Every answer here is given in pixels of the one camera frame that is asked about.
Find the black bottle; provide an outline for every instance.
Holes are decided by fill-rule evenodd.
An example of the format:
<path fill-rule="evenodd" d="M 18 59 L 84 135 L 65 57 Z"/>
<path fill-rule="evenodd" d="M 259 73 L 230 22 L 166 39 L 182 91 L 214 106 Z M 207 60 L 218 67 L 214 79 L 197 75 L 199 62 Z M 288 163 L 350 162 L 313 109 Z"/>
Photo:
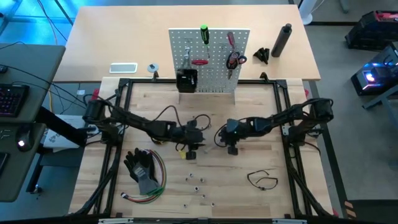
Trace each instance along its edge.
<path fill-rule="evenodd" d="M 292 33 L 292 25 L 291 24 L 286 24 L 286 26 L 283 26 L 281 28 L 281 30 L 279 32 L 279 36 L 276 39 L 274 48 L 272 49 L 272 52 L 271 52 L 271 55 L 273 57 L 280 56 L 291 33 Z"/>

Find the wooden workbench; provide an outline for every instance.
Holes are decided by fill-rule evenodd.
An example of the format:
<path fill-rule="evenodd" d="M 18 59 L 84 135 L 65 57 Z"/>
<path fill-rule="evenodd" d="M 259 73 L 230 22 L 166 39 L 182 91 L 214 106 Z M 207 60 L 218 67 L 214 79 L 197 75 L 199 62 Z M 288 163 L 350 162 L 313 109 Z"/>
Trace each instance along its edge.
<path fill-rule="evenodd" d="M 269 64 L 252 55 L 261 47 L 272 49 L 280 29 L 292 25 L 292 35 L 279 58 Z M 296 5 L 251 6 L 94 6 L 81 7 L 72 27 L 55 82 L 100 82 L 111 63 L 136 62 L 135 74 L 149 77 L 151 63 L 161 77 L 175 78 L 169 28 L 248 28 L 248 61 L 241 78 L 319 80 L 320 74 Z"/>
<path fill-rule="evenodd" d="M 114 94 L 118 82 L 118 78 L 104 78 L 100 96 L 106 98 Z M 304 102 L 302 81 L 288 80 L 287 83 L 292 104 Z M 113 215 L 122 212 L 124 217 L 282 218 L 285 213 L 293 214 L 279 128 L 274 128 L 261 138 L 249 138 L 238 142 L 238 156 L 227 154 L 226 148 L 217 147 L 213 142 L 214 134 L 225 124 L 227 118 L 267 117 L 276 113 L 271 86 L 238 85 L 236 105 L 233 105 L 230 95 L 210 94 L 184 95 L 178 105 L 178 92 L 173 84 L 134 84 L 131 97 L 130 111 L 148 119 L 155 118 L 166 106 L 175 105 L 182 123 L 185 124 L 192 116 L 205 113 L 211 116 L 212 127 L 204 132 L 206 146 L 197 151 L 195 161 L 182 160 L 175 151 L 175 144 L 171 142 L 156 146 L 146 133 L 128 128 L 119 164 Z M 168 110 L 160 119 L 175 121 L 175 113 Z M 200 118 L 198 125 L 205 126 L 206 120 Z M 127 152 L 134 151 L 136 147 L 156 150 L 167 167 L 165 192 L 155 202 L 147 205 L 139 205 L 120 196 L 121 192 L 136 196 L 139 193 L 137 184 L 130 178 L 123 163 Z M 97 187 L 104 149 L 105 145 L 99 143 L 86 147 L 70 212 L 81 208 Z M 301 152 L 308 188 L 325 210 L 331 213 L 319 153 L 310 146 L 301 147 Z M 250 185 L 246 174 L 260 169 L 267 169 L 270 177 L 279 179 L 276 188 L 261 191 Z M 193 178 L 186 182 L 185 178 L 189 177 L 189 173 L 193 174 Z M 205 179 L 204 183 L 199 181 L 201 177 Z M 194 191 L 195 186 L 199 187 L 199 192 Z M 105 190 L 102 209 L 107 193 L 108 190 Z M 301 200 L 299 202 L 303 211 L 303 203 Z"/>

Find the pegboard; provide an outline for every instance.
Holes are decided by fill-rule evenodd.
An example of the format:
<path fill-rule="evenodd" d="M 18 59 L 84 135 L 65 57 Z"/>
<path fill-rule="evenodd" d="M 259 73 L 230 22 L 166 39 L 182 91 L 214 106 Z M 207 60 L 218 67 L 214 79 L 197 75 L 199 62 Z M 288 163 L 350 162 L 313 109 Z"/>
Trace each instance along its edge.
<path fill-rule="evenodd" d="M 231 79 L 228 79 L 226 60 L 232 53 L 232 46 L 228 42 L 227 33 L 232 32 L 235 38 L 236 51 L 245 55 L 246 45 L 249 40 L 249 29 L 211 29 L 209 28 L 209 53 L 204 45 L 200 29 L 197 28 L 172 28 L 169 29 L 170 44 L 173 54 L 174 71 L 182 66 L 185 48 L 190 47 L 190 60 L 208 60 L 207 65 L 191 65 L 198 70 L 198 85 L 196 92 L 200 93 L 232 93 L 238 84 L 242 66 L 238 65 L 233 70 Z"/>

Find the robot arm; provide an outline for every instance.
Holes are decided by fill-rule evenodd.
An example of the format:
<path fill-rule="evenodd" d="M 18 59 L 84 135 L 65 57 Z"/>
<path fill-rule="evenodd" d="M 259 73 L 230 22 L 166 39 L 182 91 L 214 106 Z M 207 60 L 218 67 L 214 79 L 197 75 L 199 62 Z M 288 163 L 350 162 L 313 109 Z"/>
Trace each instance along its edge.
<path fill-rule="evenodd" d="M 111 116 L 105 116 L 105 110 L 109 109 Z M 124 109 L 111 105 L 106 100 L 92 100 L 87 104 L 83 119 L 88 124 L 94 124 L 102 131 L 102 142 L 116 144 L 121 141 L 119 129 L 114 123 L 121 123 L 140 129 L 156 141 L 169 141 L 177 144 L 194 146 L 204 140 L 201 129 L 196 128 L 195 119 L 186 125 L 177 127 L 174 121 L 148 120 Z"/>
<path fill-rule="evenodd" d="M 228 154 L 238 155 L 238 149 L 235 145 L 240 139 L 261 137 L 270 133 L 274 127 L 300 119 L 302 122 L 299 125 L 288 128 L 287 139 L 290 142 L 303 145 L 305 134 L 316 125 L 327 123 L 333 119 L 332 104 L 331 99 L 317 98 L 293 105 L 289 109 L 268 118 L 228 119 L 227 123 L 221 127 L 218 136 L 221 137 L 220 141 L 228 147 Z M 310 105 L 309 113 L 303 111 L 303 108 L 308 105 Z"/>

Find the black glove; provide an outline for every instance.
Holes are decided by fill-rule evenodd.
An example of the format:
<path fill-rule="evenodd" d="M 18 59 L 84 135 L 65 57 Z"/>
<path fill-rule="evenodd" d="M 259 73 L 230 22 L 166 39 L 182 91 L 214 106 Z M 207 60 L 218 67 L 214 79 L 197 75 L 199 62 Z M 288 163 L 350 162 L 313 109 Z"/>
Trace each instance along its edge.
<path fill-rule="evenodd" d="M 134 155 L 130 151 L 127 152 L 124 164 L 130 172 L 130 177 L 138 183 L 141 195 L 147 195 L 159 189 L 152 154 L 136 148 Z"/>

